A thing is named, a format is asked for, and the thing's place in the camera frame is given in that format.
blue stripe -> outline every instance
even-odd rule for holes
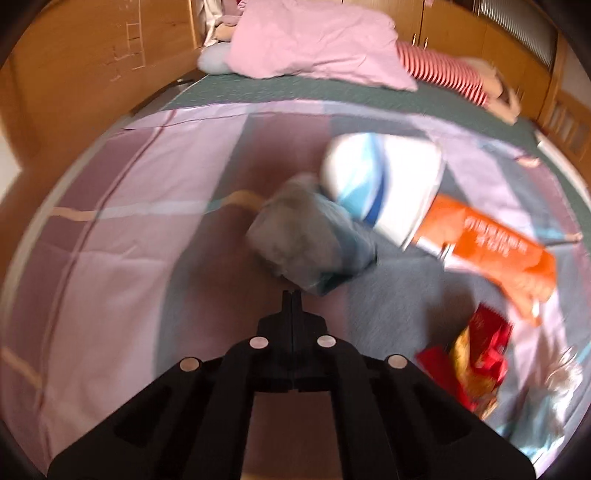
[[[377,168],[379,169],[380,179],[379,179],[379,188],[378,192],[375,196],[374,203],[372,204],[371,208],[369,209],[368,214],[365,216],[365,223],[369,224],[370,226],[375,226],[378,222],[378,217],[380,212],[382,211],[382,202],[384,201],[384,196],[386,194],[386,155],[382,145],[378,141],[378,136],[375,134],[371,135],[372,146],[374,148],[374,156],[377,158]]]

pillow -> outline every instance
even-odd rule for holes
[[[299,74],[415,91],[393,27],[389,16],[357,5],[248,0],[227,61],[256,79]]]
[[[210,75],[225,75],[233,73],[226,63],[226,58],[230,52],[229,43],[216,43],[206,47],[201,51],[197,60],[197,68]]]

orange label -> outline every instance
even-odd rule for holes
[[[439,194],[415,234],[503,289],[521,315],[539,325],[534,304],[556,288],[556,261],[544,247],[480,212]]]

wooden cabinet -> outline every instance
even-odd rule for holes
[[[550,74],[528,50],[500,28],[488,24],[480,56],[495,66],[521,102],[521,115],[537,119],[550,85]]]
[[[536,120],[541,113],[551,76],[540,62],[530,56],[518,90],[521,97],[521,115]]]
[[[485,31],[486,22],[465,8],[434,0],[424,6],[420,45],[456,57],[479,57]]]
[[[501,72],[513,90],[519,88],[530,54],[508,34],[493,25],[487,25],[479,56]]]
[[[361,5],[388,14],[396,23],[400,40],[412,42],[415,37],[418,41],[421,33],[423,0],[343,0],[343,3]]]

wooden wall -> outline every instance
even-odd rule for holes
[[[194,0],[54,0],[0,70],[23,168],[0,204],[0,278],[59,177],[118,118],[196,66]]]

